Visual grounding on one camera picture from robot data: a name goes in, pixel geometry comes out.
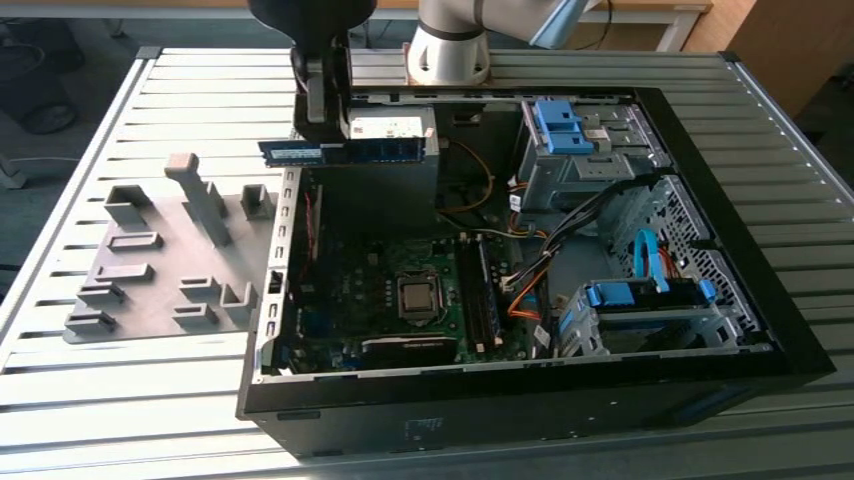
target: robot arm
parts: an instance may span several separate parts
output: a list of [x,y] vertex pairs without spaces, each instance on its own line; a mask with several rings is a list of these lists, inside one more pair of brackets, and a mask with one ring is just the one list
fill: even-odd
[[376,0],[250,0],[258,20],[294,40],[294,128],[318,145],[343,144],[350,134],[350,42]]
[[[420,0],[408,53],[424,85],[476,85],[490,72],[486,30],[546,48],[566,43],[585,7],[601,0]],[[315,145],[342,145],[350,133],[351,65],[347,31],[376,0],[248,0],[259,21],[294,40],[294,128]]]
[[601,0],[420,0],[407,72],[422,85],[476,85],[490,74],[486,31],[561,48]]

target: wire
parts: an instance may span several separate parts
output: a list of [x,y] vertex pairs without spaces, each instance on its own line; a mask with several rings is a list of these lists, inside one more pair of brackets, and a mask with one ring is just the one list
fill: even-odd
[[63,162],[79,162],[79,158],[71,157],[28,157],[28,158],[11,158],[9,162],[35,162],[37,160],[61,160]]
[[631,180],[617,182],[590,197],[578,207],[575,207],[563,220],[561,220],[558,227],[546,238],[546,241],[541,246],[541,255],[537,261],[525,270],[517,272],[504,279],[504,286],[513,287],[517,285],[541,268],[541,266],[546,265],[545,269],[549,268],[551,258],[558,254],[561,247],[563,246],[563,240],[597,219],[599,211],[605,208],[607,202],[614,196],[631,188],[654,184],[658,182],[659,178],[661,176],[658,174],[645,174],[638,175]]
[[[529,232],[526,230],[519,230],[515,225],[517,225],[517,218],[519,218],[519,214],[517,212],[513,212],[513,214],[510,214],[510,222],[507,225],[507,230],[510,230],[510,233],[515,233],[519,235],[529,235]],[[534,232],[535,236],[538,236],[539,238],[549,238],[549,234],[546,233],[545,230],[538,230],[537,232]]]
[[527,235],[517,235],[514,233],[502,232],[500,230],[495,230],[492,228],[471,228],[470,226],[463,225],[454,218],[451,218],[451,216],[447,213],[444,213],[442,210],[439,210],[439,218],[463,231],[491,233],[492,235],[499,235],[506,238],[529,238]]
[[677,268],[677,263],[673,261],[673,257],[667,253],[667,250],[659,248],[658,254],[662,256],[665,263],[667,264],[667,276],[670,278],[682,278],[682,275],[679,275],[679,269]]
[[529,182],[522,182],[519,185],[510,187],[507,191],[513,193],[525,190],[526,188],[529,188]]
[[362,24],[362,29],[364,30],[364,48],[372,49],[374,45],[371,42],[371,21],[370,20],[367,20]]
[[462,212],[467,212],[468,210],[474,210],[487,202],[487,200],[492,196],[492,190],[495,188],[495,178],[492,177],[492,171],[490,170],[490,166],[483,161],[483,158],[480,158],[480,155],[478,155],[471,148],[468,148],[464,144],[462,144],[456,140],[451,140],[451,145],[456,145],[463,150],[466,150],[466,152],[468,152],[468,155],[471,155],[471,157],[478,161],[478,163],[483,167],[483,171],[486,173],[486,177],[488,181],[487,187],[486,187],[486,193],[483,194],[483,198],[480,198],[480,200],[478,200],[471,205],[466,205],[463,207],[450,207],[439,210],[439,212],[442,213],[462,213]]
[[530,310],[517,310],[515,312],[510,312],[510,316],[529,318],[531,320],[539,320],[539,314]]
[[597,50],[599,50],[599,48],[602,47],[602,42],[605,42],[606,37],[609,36],[609,33],[611,31],[611,25],[614,24],[614,3],[611,2],[611,0],[605,0],[607,2],[609,5],[609,19],[607,22],[605,23],[605,30],[602,30],[602,35],[599,36],[599,40],[590,42],[587,45],[585,45],[583,47],[577,48],[575,50],[587,50],[590,47],[597,47]]
[[382,38],[386,36],[386,32],[388,31],[388,27],[391,27],[391,20],[388,20],[386,22],[386,27],[383,28],[383,31],[379,32],[379,37],[376,37],[376,40],[382,40]]
[[[467,204],[470,202],[468,200],[468,191],[467,189],[463,189],[459,192],[459,198],[463,199],[463,203]],[[478,228],[490,228],[490,221],[486,219],[486,217],[483,216],[483,213],[480,213],[480,210],[471,210],[470,212],[467,212],[470,215],[472,215],[478,221],[480,222],[480,227]]]
[[104,19],[104,25],[110,28],[110,37],[122,38],[124,34],[124,18],[120,18],[115,25],[110,23],[111,19]]
[[531,289],[537,286],[537,284],[539,283],[539,281],[543,278],[543,275],[546,275],[547,271],[549,271],[549,269],[543,268],[541,270],[541,272],[537,274],[537,276],[531,279],[529,284],[525,286],[525,288],[522,289],[522,292],[517,296],[517,299],[513,301],[513,303],[510,304],[510,307],[507,308],[507,315],[513,315],[514,314],[514,312],[517,311],[517,307],[522,303],[522,299],[525,298],[527,293],[531,291]]

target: aluminum profile table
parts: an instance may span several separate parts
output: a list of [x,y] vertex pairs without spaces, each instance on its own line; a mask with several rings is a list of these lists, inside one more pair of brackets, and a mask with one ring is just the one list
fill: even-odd
[[[403,81],[399,52],[358,52],[356,83]],[[687,429],[336,457],[300,464],[235,419],[246,334],[68,345],[60,332],[107,230],[110,187],[174,195],[195,151],[220,193],[278,188],[256,141],[287,136],[286,50],[166,49],[138,59],[0,310],[0,472],[24,478],[850,478],[854,195],[739,63],[717,55],[494,52],[510,85],[661,88],[838,372]]]

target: ram slot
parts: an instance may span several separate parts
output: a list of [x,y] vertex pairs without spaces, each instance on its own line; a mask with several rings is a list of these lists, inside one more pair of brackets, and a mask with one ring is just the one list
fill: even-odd
[[464,238],[456,244],[456,264],[462,293],[466,335],[475,352],[483,353],[500,344],[498,338],[498,305],[484,265],[480,240]]

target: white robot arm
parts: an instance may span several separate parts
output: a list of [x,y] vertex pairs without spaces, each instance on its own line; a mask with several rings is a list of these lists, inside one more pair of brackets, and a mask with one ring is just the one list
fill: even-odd
[[561,48],[602,0],[420,0],[407,71],[422,85],[476,85],[490,75],[486,31]]

